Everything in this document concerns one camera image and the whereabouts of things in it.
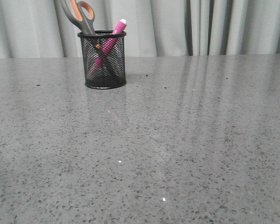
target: curtain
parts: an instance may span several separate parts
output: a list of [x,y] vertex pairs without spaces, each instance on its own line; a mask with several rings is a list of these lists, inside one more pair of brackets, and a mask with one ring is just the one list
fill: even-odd
[[[128,26],[126,56],[280,53],[280,0],[84,0],[96,30]],[[59,0],[0,0],[0,58],[81,57]]]

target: gray scissor handle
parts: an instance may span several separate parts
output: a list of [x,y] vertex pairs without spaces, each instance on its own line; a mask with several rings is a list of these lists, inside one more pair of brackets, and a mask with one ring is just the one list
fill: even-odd
[[[73,23],[76,27],[78,27],[82,31],[83,34],[85,34],[85,35],[94,35],[95,34],[95,30],[93,28],[93,21],[95,19],[95,14],[94,14],[93,9],[90,7],[90,5],[88,5],[84,1],[80,1],[77,3],[80,14],[82,16],[81,21],[76,19],[72,15],[68,5],[66,4],[66,0],[61,0],[61,6],[62,6],[62,9],[64,10],[66,17],[71,21],[71,23]],[[90,19],[87,18],[84,11],[82,10],[82,8],[85,8],[89,12],[89,14],[91,15]]]

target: gray speckled countertop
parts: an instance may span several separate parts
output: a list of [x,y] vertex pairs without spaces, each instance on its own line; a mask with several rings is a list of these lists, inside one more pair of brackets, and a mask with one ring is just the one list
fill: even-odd
[[280,55],[0,59],[0,224],[280,224]]

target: pen holder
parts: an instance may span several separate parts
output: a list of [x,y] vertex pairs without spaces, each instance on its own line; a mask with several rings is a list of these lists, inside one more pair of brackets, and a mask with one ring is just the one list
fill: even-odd
[[126,84],[124,36],[111,30],[95,35],[78,33],[81,39],[85,85],[93,89],[112,89]]

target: table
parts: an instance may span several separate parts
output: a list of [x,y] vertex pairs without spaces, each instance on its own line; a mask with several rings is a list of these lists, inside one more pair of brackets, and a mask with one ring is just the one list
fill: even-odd
[[0,59],[0,224],[280,224],[280,55]]

